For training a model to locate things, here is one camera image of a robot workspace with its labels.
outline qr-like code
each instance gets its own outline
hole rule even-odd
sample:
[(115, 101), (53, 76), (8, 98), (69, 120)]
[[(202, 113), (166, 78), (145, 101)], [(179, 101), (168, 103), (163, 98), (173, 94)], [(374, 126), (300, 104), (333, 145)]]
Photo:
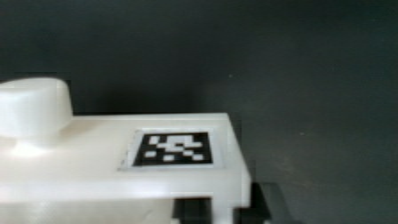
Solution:
[(205, 132), (143, 134), (133, 166), (211, 163)]

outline white plastic surface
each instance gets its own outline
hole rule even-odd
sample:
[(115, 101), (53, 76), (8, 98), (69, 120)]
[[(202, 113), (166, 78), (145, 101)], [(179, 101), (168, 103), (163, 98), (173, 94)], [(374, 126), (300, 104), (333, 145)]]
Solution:
[[(191, 139), (195, 133), (207, 133), (207, 143)], [(147, 138), (145, 143), (145, 134), (173, 137), (163, 137), (165, 140)], [(211, 154), (200, 149), (204, 145)], [(179, 156), (184, 163), (165, 159), (156, 165), (134, 166), (141, 149)], [(202, 157), (193, 158), (188, 151)], [(147, 155), (145, 158), (141, 153), (143, 160), (152, 158), (152, 154)], [(49, 150), (19, 145), (12, 138), (0, 136), (0, 223), (67, 223), (58, 220), (69, 220), (70, 210), (77, 208), (85, 218), (69, 220), (69, 223), (168, 224), (172, 199), (209, 197), (213, 224), (230, 224), (232, 209), (248, 206), (248, 186), (250, 177), (225, 114), (74, 117)], [(118, 215), (111, 216), (101, 211), (113, 206), (125, 206), (131, 210), (122, 208), (115, 212)], [(157, 221), (131, 222), (141, 220), (147, 212)], [(108, 221), (101, 222), (97, 217), (108, 216), (102, 219)]]

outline dark gray wall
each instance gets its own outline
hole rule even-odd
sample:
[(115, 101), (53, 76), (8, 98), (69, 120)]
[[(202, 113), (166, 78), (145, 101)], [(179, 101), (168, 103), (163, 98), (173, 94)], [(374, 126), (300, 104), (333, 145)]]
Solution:
[(74, 112), (228, 112), (307, 224), (398, 222), (396, 1), (0, 1), (0, 79)]

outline white plastic block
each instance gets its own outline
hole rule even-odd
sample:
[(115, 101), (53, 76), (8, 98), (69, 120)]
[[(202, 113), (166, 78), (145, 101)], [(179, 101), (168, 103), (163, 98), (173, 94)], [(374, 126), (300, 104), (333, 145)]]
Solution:
[(0, 136), (33, 145), (56, 139), (72, 118), (65, 83), (33, 78), (0, 84)]
[(0, 85), (0, 117), (0, 223), (168, 224), (197, 197), (232, 223), (250, 177), (225, 114), (72, 117), (63, 82), (31, 79)]

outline white cylinder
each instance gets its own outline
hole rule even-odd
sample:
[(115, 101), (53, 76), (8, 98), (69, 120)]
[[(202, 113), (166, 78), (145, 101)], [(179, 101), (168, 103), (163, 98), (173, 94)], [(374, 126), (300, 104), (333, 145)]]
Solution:
[(29, 78), (0, 84), (0, 136), (53, 136), (72, 118), (63, 81)]

